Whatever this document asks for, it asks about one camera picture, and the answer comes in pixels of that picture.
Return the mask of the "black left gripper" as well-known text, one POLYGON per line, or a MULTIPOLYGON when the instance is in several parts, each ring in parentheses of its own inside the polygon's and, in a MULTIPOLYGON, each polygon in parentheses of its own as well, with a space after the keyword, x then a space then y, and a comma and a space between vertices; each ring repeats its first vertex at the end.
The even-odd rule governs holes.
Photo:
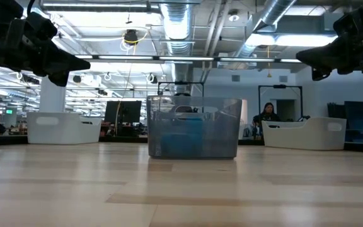
POLYGON ((57 34, 46 18, 0 19, 0 67, 48 75, 56 86, 66 87, 71 71, 86 70, 91 64, 58 48, 57 34))

